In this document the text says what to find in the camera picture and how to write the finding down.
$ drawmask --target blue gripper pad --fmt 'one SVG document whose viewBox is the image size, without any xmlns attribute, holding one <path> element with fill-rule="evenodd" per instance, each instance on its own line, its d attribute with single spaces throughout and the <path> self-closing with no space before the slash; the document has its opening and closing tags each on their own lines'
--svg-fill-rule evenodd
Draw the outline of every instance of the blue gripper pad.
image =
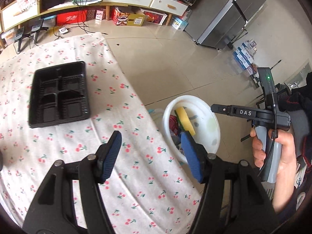
<svg viewBox="0 0 312 234">
<path fill-rule="evenodd" d="M 188 166 L 191 169 L 192 175 L 199 183 L 203 181 L 203 174 L 200 168 L 200 162 L 196 155 L 195 149 L 194 149 L 194 143 L 190 141 L 187 134 L 183 132 L 181 134 L 181 148 L 184 151 L 185 157 L 188 161 Z"/>
<path fill-rule="evenodd" d="M 113 167 L 115 165 L 121 147 L 121 142 L 122 142 L 121 133 L 119 131 L 114 131 L 113 135 L 111 136 L 110 140 L 107 143 L 107 145 L 109 146 L 108 149 L 109 152 L 103 162 L 103 174 L 102 174 L 103 180 L 108 179 L 113 171 Z"/>
</svg>

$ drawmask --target white wall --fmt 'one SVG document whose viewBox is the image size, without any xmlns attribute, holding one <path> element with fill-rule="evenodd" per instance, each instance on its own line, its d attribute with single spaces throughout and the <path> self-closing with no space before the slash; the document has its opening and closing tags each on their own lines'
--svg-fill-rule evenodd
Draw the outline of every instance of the white wall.
<svg viewBox="0 0 312 234">
<path fill-rule="evenodd" d="M 297 0 L 267 0 L 247 30 L 241 40 L 256 41 L 259 67 L 282 59 L 272 70 L 275 83 L 283 83 L 307 59 L 312 62 L 312 25 Z"/>
</svg>

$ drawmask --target cherry print tablecloth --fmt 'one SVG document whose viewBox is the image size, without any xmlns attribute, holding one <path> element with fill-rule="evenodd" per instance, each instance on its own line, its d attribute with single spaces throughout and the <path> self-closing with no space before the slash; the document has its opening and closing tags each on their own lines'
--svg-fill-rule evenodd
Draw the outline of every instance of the cherry print tablecloth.
<svg viewBox="0 0 312 234">
<path fill-rule="evenodd" d="M 35 70 L 85 61 L 91 118 L 30 129 L 29 94 Z M 44 44 L 0 65 L 0 201 L 22 225 L 41 181 L 57 159 L 80 161 L 115 129 L 122 147 L 111 177 L 100 186 L 116 233 L 187 233 L 200 194 L 181 169 L 100 33 Z M 85 227 L 74 182 L 79 225 Z"/>
</svg>

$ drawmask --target refrigerator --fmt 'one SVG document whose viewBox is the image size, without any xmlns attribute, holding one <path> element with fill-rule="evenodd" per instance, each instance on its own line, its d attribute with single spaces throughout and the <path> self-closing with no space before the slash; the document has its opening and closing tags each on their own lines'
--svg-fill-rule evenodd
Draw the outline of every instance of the refrigerator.
<svg viewBox="0 0 312 234">
<path fill-rule="evenodd" d="M 197 0 L 185 31 L 201 45 L 223 49 L 266 0 Z"/>
</svg>

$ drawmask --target refrigerator handle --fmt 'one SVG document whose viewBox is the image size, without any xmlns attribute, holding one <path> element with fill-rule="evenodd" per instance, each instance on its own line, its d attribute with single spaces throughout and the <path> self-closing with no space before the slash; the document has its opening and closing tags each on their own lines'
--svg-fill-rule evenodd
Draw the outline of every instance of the refrigerator handle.
<svg viewBox="0 0 312 234">
<path fill-rule="evenodd" d="M 234 6 L 236 7 L 236 9 L 238 10 L 239 14 L 241 14 L 241 17 L 245 20 L 245 22 L 247 23 L 247 18 L 245 17 L 244 13 L 242 12 L 241 8 L 238 6 L 237 2 L 235 0 L 232 0 L 232 3 L 234 4 Z"/>
</svg>

